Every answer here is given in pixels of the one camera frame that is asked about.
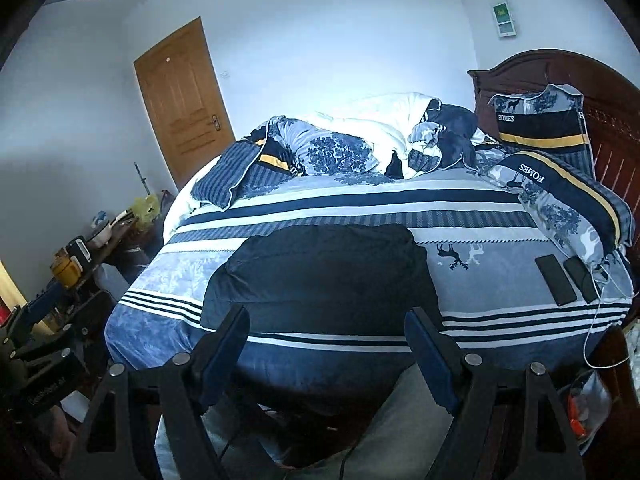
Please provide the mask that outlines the yellow plastic bag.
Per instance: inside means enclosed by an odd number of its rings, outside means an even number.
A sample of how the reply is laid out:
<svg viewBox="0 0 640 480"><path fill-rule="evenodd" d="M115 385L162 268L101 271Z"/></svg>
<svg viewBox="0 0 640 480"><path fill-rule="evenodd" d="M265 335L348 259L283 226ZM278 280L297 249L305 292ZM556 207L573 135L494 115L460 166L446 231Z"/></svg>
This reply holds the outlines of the yellow plastic bag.
<svg viewBox="0 0 640 480"><path fill-rule="evenodd" d="M136 219L136 222L134 222L136 229L145 231L152 226L154 220L160 215L160 200L156 194L136 197L131 206L131 212Z"/></svg>

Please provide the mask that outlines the lying navy homes pillow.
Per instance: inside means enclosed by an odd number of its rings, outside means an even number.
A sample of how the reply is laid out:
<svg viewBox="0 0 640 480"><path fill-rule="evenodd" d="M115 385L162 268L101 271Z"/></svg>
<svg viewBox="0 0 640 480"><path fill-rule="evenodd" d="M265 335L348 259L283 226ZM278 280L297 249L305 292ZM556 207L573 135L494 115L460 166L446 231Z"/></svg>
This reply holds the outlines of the lying navy homes pillow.
<svg viewBox="0 0 640 480"><path fill-rule="evenodd" d="M519 151L493 164L487 177L516 195L536 226L589 270L634 241L634 216L615 192L552 155Z"/></svg>

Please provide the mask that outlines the dark wooden headboard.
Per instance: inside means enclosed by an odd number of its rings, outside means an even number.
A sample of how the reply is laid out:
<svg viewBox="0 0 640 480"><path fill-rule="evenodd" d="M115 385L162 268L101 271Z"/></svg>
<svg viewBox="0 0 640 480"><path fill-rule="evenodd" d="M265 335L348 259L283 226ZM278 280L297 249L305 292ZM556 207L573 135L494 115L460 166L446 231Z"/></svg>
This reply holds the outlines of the dark wooden headboard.
<svg viewBox="0 0 640 480"><path fill-rule="evenodd" d="M497 132L488 100L496 93L537 93L570 84L585 98L584 113L598 180L639 214L639 89L594 58L558 49L529 50L489 70L470 70L480 128Z"/></svg>

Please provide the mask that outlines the upright navy homes pillow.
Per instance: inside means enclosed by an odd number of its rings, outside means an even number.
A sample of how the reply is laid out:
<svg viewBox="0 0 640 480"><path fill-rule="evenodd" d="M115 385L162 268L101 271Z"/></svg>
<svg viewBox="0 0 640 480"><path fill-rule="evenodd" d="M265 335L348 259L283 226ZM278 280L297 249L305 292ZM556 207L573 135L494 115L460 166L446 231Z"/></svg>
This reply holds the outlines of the upright navy homes pillow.
<svg viewBox="0 0 640 480"><path fill-rule="evenodd" d="M498 139L516 148L550 153L594 177L584 95L570 84L548 84L538 93L495 94Z"/></svg>

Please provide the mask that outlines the brown wooden door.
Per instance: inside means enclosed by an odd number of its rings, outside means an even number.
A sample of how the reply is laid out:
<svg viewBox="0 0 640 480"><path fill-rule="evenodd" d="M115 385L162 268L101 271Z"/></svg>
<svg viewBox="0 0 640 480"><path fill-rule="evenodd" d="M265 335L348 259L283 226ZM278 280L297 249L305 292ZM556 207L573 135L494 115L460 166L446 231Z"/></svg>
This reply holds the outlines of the brown wooden door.
<svg viewBox="0 0 640 480"><path fill-rule="evenodd" d="M177 188L234 142L202 21L175 30L134 71L156 140ZM217 115L221 130L210 124Z"/></svg>

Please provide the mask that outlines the black phone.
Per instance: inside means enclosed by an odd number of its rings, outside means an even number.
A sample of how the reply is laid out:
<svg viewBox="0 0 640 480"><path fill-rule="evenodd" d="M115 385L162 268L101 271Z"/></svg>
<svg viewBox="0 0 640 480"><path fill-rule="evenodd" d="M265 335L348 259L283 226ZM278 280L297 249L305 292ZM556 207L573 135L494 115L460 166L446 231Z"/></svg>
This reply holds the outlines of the black phone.
<svg viewBox="0 0 640 480"><path fill-rule="evenodd" d="M538 257L535 263L557 306L562 307L577 300L574 288L555 255Z"/></svg>
<svg viewBox="0 0 640 480"><path fill-rule="evenodd" d="M579 257L574 256L565 260L563 268L582 293L582 298L587 304L592 304L598 299L598 290L593 284L592 275Z"/></svg>

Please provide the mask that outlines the black phone right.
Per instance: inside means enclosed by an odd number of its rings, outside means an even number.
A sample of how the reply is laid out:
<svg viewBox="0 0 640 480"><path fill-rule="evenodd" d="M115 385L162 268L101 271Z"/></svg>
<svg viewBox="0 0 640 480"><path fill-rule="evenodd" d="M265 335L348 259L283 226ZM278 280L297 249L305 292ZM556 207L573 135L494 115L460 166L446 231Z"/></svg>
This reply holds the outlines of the black phone right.
<svg viewBox="0 0 640 480"><path fill-rule="evenodd" d="M592 275L579 257L574 256L565 260L563 268L582 293L582 298L587 304L592 304L598 299L598 290L593 284Z"/></svg>

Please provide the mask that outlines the blue white crumpled duvet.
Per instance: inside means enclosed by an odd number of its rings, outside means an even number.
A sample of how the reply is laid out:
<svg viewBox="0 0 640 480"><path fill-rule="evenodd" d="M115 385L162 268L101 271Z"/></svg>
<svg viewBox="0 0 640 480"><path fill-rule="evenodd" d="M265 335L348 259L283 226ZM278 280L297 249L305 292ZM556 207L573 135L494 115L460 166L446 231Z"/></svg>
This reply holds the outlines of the blue white crumpled duvet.
<svg viewBox="0 0 640 480"><path fill-rule="evenodd" d="M190 188L197 204L229 209L296 177L409 179L476 166L484 132L465 107L419 92L378 96L296 117L273 116L233 142Z"/></svg>

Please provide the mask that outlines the blue striped bed sheet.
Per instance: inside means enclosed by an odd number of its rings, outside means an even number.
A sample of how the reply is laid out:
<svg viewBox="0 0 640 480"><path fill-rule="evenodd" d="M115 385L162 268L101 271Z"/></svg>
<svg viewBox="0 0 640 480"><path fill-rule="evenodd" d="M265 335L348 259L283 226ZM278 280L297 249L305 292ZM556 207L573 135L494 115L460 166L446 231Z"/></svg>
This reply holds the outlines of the blue striped bed sheet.
<svg viewBox="0 0 640 480"><path fill-rule="evenodd" d="M488 179L506 156L488 152L484 172L438 170L408 180L301 177L229 209L198 206L177 220L150 266L114 307L104 338L130 370L194 350L216 328L201 324L207 284L250 237L291 226L405 226L427 251L442 324L463 350L519 370L539 361L579 362L634 296L625 252L589 270L598 299L587 304L563 268L569 257L537 228L515 194ZM577 300L555 304L535 259L555 255ZM313 396L359 396L386 389L411 365L400 336L258 334L250 328L239 372L264 388Z"/></svg>

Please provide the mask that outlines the cluttered dark side table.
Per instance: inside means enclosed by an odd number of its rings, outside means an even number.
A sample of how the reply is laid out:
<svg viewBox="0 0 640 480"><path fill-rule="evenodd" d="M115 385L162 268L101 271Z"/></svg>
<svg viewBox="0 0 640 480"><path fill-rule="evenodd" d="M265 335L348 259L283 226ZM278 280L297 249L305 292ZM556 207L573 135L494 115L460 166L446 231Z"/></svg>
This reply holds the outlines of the cluttered dark side table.
<svg viewBox="0 0 640 480"><path fill-rule="evenodd" d="M126 292L129 283L116 266L116 260L125 255L125 242L134 232L134 215L130 209L126 209L113 219L97 216L94 222L102 219L114 221L113 236L105 246L90 250L87 247L89 237L78 236L54 255L54 258L73 258L81 267L81 278L74 287L65 289L52 274L46 287L28 304L29 309L34 311L40 332L57 332L100 292L107 293L111 304Z"/></svg>

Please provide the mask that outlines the white green wall panel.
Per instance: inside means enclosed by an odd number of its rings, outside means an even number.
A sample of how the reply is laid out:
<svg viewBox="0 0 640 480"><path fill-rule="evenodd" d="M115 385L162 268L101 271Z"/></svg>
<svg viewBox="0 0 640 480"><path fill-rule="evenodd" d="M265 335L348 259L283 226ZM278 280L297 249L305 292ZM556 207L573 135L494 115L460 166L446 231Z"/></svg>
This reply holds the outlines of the white green wall panel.
<svg viewBox="0 0 640 480"><path fill-rule="evenodd" d="M498 36L500 38L512 38L516 36L516 29L508 4L501 1L492 7Z"/></svg>

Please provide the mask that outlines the black phone left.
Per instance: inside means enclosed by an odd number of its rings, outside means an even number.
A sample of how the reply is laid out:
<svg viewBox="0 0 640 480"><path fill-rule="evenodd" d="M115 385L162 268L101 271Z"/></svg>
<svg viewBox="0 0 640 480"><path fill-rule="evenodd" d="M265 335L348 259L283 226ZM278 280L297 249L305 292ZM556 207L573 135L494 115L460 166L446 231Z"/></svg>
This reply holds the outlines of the black phone left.
<svg viewBox="0 0 640 480"><path fill-rule="evenodd" d="M557 306L562 307L577 300L574 288L555 255L538 257L535 263Z"/></svg>

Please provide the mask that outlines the white bowl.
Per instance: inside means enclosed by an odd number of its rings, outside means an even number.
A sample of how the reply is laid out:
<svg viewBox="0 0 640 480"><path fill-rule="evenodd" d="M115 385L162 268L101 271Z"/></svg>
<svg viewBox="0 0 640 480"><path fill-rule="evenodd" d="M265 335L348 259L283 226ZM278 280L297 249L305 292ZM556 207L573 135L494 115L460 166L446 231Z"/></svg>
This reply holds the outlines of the white bowl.
<svg viewBox="0 0 640 480"><path fill-rule="evenodd" d="M107 219L98 220L91 225L92 231L87 240L87 247L90 250L98 250L105 246L113 236L114 221Z"/></svg>

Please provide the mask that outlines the yellow jar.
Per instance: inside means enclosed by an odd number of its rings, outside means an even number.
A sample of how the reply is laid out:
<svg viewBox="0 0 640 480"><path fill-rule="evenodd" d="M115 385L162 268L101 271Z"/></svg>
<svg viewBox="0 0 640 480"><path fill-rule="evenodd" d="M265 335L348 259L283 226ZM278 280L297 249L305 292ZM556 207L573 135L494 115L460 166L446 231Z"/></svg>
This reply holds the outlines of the yellow jar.
<svg viewBox="0 0 640 480"><path fill-rule="evenodd" d="M54 278L65 289L74 287L81 278L81 267L69 256L57 256L50 265Z"/></svg>

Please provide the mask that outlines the black puffer jacket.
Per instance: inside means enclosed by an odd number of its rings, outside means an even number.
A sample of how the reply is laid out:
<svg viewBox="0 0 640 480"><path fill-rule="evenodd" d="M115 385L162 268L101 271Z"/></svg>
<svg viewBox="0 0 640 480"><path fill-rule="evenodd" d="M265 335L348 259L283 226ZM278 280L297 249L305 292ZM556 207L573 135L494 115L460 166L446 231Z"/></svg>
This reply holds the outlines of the black puffer jacket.
<svg viewBox="0 0 640 480"><path fill-rule="evenodd" d="M252 236L210 278L202 326L218 327L233 306L258 334L400 336L413 308L442 324L427 251L399 224Z"/></svg>

